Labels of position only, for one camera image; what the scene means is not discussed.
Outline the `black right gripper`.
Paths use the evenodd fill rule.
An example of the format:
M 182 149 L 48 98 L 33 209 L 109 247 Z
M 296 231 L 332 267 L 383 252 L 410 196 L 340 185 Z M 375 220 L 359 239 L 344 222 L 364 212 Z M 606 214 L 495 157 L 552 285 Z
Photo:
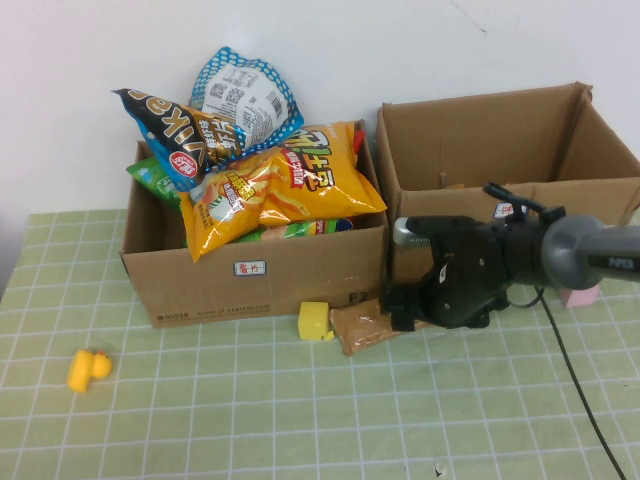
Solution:
M 440 235 L 433 247 L 435 271 L 425 278 L 423 290 L 420 283 L 392 285 L 381 297 L 392 330 L 413 332 L 431 324 L 447 329 L 487 327 L 490 313 L 507 306 L 509 275 L 498 228 L 477 225 Z M 423 312 L 428 322 L 416 314 Z

